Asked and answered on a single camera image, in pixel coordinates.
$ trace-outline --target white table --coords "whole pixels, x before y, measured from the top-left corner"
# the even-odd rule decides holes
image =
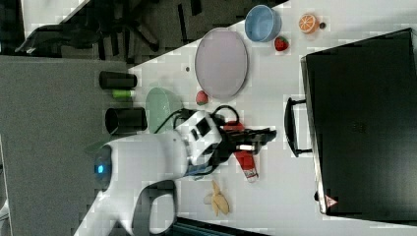
[[[283,115],[289,96],[302,98],[300,58],[308,53],[408,27],[417,29],[415,0],[290,1],[274,8],[283,21],[281,34],[290,41],[285,53],[276,52],[273,42],[255,43],[244,33],[244,22],[230,27],[246,45],[249,72],[246,86],[231,101],[249,128],[274,127],[277,138],[256,157],[260,180],[246,181],[233,156],[204,180],[183,178],[179,187],[179,216],[268,235],[416,235],[417,228],[321,215],[314,201],[316,192],[313,158],[296,158],[285,139]],[[298,30],[298,19],[311,12],[328,26],[313,35]],[[152,83],[179,94],[186,108],[213,111],[222,104],[211,99],[198,107],[200,90],[194,59],[200,41],[193,42],[131,69],[140,79],[138,105],[145,106]],[[300,148],[308,148],[309,131],[305,108],[296,112]],[[231,212],[216,217],[203,204],[214,179],[229,200]]]
[[[57,25],[70,19],[89,0],[21,0],[25,37],[45,25]]]

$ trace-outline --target orange slice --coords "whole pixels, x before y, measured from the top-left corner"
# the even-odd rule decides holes
[[[303,33],[312,33],[319,27],[319,21],[312,14],[304,14],[298,22],[298,27]]]

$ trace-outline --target black handle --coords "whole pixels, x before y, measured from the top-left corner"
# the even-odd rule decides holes
[[[301,153],[312,152],[311,149],[299,149],[297,143],[297,131],[295,128],[294,110],[292,107],[294,105],[303,103],[306,103],[306,99],[296,101],[291,97],[288,98],[284,114],[285,136],[287,138],[289,147],[291,148],[292,152],[294,152],[296,157],[298,157],[298,155]]]

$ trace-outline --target office chair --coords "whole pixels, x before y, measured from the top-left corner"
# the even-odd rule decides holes
[[[117,33],[124,32],[125,60],[128,61],[130,32],[138,36],[152,51],[157,51],[159,42],[147,29],[152,39],[145,37],[139,27],[146,27],[143,22],[137,21],[142,10],[149,0],[142,0],[130,11],[129,0],[117,0],[123,4],[123,16],[120,19],[114,17],[113,0],[90,0],[87,5],[73,16],[68,22],[59,25],[48,25],[37,28],[30,34],[27,40],[16,49],[16,52],[26,52],[34,56],[61,57],[60,48],[63,45],[77,49],[92,48],[95,43],[99,44],[99,57],[104,60],[102,50],[103,39],[110,36],[113,55],[119,54]],[[51,54],[51,48],[56,47],[56,53]]]

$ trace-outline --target black cup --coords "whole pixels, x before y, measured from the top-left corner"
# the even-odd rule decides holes
[[[105,113],[105,127],[112,135],[132,134],[148,127],[146,112],[138,108],[110,108]]]
[[[138,84],[135,75],[106,71],[100,72],[98,81],[102,89],[132,89]]]

